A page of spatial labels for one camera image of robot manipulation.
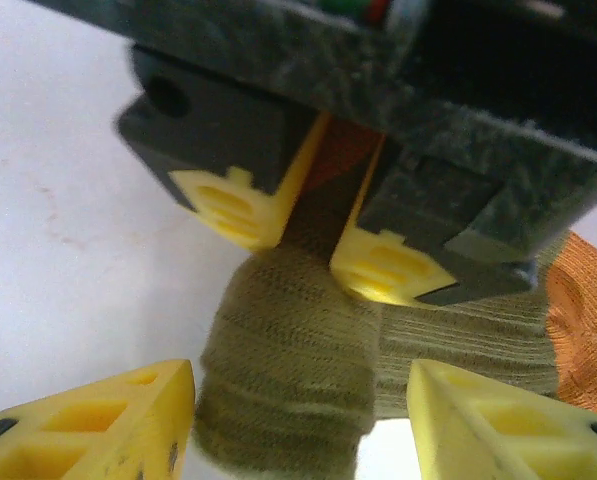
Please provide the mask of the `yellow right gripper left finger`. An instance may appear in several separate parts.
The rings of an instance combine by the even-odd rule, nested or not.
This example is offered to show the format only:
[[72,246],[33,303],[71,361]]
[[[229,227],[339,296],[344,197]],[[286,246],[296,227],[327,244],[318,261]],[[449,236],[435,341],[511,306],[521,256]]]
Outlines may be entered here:
[[0,479],[179,479],[192,365],[157,362],[0,412]]

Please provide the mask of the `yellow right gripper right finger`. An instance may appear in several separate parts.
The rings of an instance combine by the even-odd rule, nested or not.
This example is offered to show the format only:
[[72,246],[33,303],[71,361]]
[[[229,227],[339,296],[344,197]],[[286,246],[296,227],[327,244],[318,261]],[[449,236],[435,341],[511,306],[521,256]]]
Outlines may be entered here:
[[407,407],[424,479],[597,479],[597,414],[439,361]]

